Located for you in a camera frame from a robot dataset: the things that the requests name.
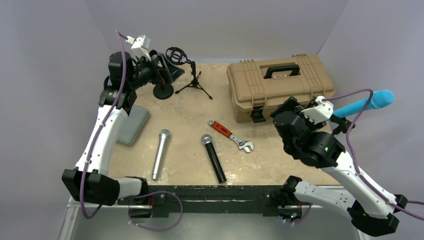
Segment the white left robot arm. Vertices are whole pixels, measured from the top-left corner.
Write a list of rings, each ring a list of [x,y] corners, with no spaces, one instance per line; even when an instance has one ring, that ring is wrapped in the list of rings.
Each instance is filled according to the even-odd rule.
[[[138,205],[146,203],[149,191],[142,177],[109,177],[109,165],[119,132],[137,99],[136,90],[153,84],[157,99],[174,93],[172,84],[185,71],[171,63],[163,53],[150,51],[148,57],[131,57],[128,52],[109,56],[109,75],[99,96],[97,120],[80,159],[72,169],[65,169],[61,179],[71,197],[80,203],[112,206],[128,198]]]

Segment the blue foam covered microphone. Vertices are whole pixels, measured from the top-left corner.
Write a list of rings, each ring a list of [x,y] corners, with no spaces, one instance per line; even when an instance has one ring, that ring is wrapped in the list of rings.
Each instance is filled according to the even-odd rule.
[[[339,118],[345,118],[358,114],[361,109],[366,105],[368,98],[364,98],[357,102],[351,103],[339,109],[333,111],[333,115]],[[385,108],[395,101],[395,96],[390,90],[375,91],[368,105],[365,107],[365,111],[378,110]]]

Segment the black round base mic stand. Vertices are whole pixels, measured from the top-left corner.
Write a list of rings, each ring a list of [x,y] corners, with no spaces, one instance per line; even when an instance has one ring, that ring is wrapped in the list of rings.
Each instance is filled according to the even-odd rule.
[[[163,53],[157,52],[154,49],[149,52],[149,55],[155,75],[151,81],[154,84],[153,95],[159,100],[168,99],[174,93],[171,64]]]

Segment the silver mesh head microphone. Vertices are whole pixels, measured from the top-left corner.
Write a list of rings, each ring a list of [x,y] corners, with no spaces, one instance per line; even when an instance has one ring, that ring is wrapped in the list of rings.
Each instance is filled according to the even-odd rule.
[[[165,162],[166,151],[168,143],[171,138],[171,133],[168,129],[162,129],[159,133],[159,142],[156,150],[154,159],[153,169],[151,173],[151,179],[157,181],[160,178],[163,164]]]

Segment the black tripod shock mount stand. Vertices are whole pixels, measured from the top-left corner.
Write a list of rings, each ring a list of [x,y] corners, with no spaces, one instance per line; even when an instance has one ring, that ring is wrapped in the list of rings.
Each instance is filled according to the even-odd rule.
[[[175,91],[175,94],[179,94],[182,90],[186,88],[193,88],[202,90],[210,100],[213,100],[213,97],[207,93],[207,91],[200,85],[199,77],[201,75],[201,71],[197,74],[196,62],[194,60],[190,60],[187,54],[179,47],[169,47],[165,52],[166,59],[175,66],[189,65],[191,68],[191,76],[192,80],[190,83],[185,85],[179,90]]]

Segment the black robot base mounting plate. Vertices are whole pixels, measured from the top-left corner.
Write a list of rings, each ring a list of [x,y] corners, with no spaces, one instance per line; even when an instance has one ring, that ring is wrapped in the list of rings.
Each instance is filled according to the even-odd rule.
[[[153,218],[170,214],[260,214],[279,217],[303,206],[280,185],[150,185],[152,197],[118,200],[131,208],[146,206]]]

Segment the black microphone with mesh head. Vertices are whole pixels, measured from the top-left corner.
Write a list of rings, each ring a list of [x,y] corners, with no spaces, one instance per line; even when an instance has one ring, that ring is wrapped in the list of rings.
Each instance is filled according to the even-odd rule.
[[[213,138],[209,134],[204,134],[201,137],[201,142],[205,146],[218,182],[220,184],[226,183],[227,178],[225,176],[224,170],[221,166],[215,147],[213,145]]]

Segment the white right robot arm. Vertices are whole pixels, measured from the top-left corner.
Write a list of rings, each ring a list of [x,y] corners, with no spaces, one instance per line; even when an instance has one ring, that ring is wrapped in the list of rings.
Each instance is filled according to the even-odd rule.
[[[345,189],[342,193],[290,176],[280,189],[282,206],[306,202],[331,209],[369,236],[395,233],[400,223],[396,213],[408,201],[401,194],[386,191],[355,167],[344,145],[333,134],[320,130],[327,120],[334,119],[330,102],[318,96],[303,107],[295,97],[289,97],[270,116],[288,155],[330,175]]]

